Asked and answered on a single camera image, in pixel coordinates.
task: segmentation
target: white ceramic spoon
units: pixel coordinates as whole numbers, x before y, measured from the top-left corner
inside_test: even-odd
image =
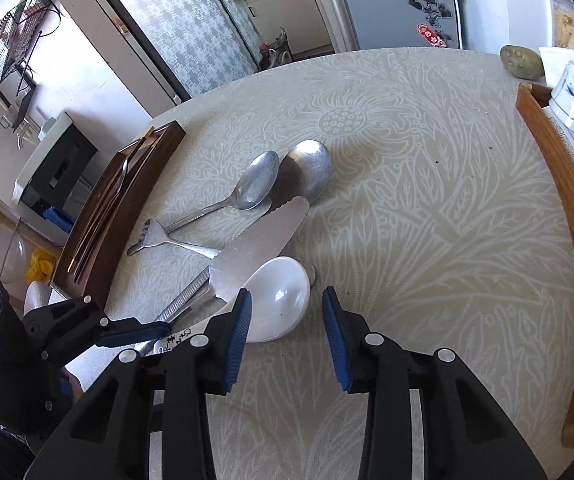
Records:
[[[263,343],[287,335],[302,320],[309,303],[307,272],[293,258],[279,256],[260,267],[244,284],[251,293],[252,316],[248,343]],[[213,316],[230,312],[230,301],[207,319],[156,342],[154,353],[167,352],[178,343],[202,334]]]

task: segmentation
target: wire rack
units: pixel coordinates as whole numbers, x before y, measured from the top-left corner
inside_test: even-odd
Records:
[[[0,83],[25,60],[51,0],[24,0],[0,20]]]

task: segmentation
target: metal spoon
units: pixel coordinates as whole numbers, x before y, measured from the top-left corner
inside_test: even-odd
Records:
[[[272,205],[265,214],[295,196],[303,196],[311,204],[329,182],[331,168],[331,155],[322,142],[309,139],[296,144],[280,163],[278,177],[269,193]]]
[[[240,177],[234,190],[227,198],[168,225],[164,228],[164,232],[171,234],[189,222],[193,222],[201,216],[226,206],[231,206],[242,211],[257,206],[269,194],[273,183],[276,181],[279,160],[276,152],[264,152],[260,154],[249,167],[244,170],[243,176]],[[135,243],[127,250],[127,256],[131,256],[143,248],[141,244]]]

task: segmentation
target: blue object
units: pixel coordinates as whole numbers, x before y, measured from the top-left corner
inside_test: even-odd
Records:
[[[60,378],[60,391],[70,399],[74,398],[74,389],[71,386],[71,383],[64,377]]]
[[[352,386],[352,375],[349,368],[349,356],[347,345],[342,335],[342,329],[333,307],[333,299],[328,290],[323,293],[323,321],[329,341],[331,359],[334,361],[336,379],[342,386],[342,390],[349,391]]]
[[[158,340],[171,333],[171,325],[164,321],[153,321],[137,328],[126,327],[123,332],[113,332],[102,336],[96,346],[118,348],[141,341]]]
[[[225,354],[227,361],[225,362],[222,386],[227,393],[231,391],[231,387],[236,384],[238,380],[238,372],[240,371],[240,363],[243,359],[246,336],[249,332],[249,325],[251,324],[251,293],[245,290],[244,295],[238,297],[238,301],[242,301],[242,305],[238,310],[234,331],[229,339],[227,353]]]
[[[63,214],[59,213],[53,207],[47,209],[43,214],[42,217],[45,220],[49,220],[52,224],[57,225],[60,227],[65,233],[70,234],[71,229],[74,228],[73,222],[69,221]]]

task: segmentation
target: white tablecloth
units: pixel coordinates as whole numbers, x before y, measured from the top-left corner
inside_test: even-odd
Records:
[[[517,87],[497,56],[371,50],[254,75],[153,121],[177,120],[187,137],[130,244],[147,218],[167,223],[227,196],[260,152],[319,139],[334,162],[285,250],[319,273],[305,319],[247,345],[232,393],[209,397],[219,479],[357,477],[366,398],[334,377],[320,311],[328,285],[403,348],[453,348],[550,476],[573,458],[560,434],[574,383],[574,251]],[[222,247],[261,213],[223,210],[176,236]],[[150,321],[205,264],[170,246],[125,256],[107,313]],[[88,387],[116,353],[92,348],[69,368]],[[152,478],[159,460],[157,434]]]

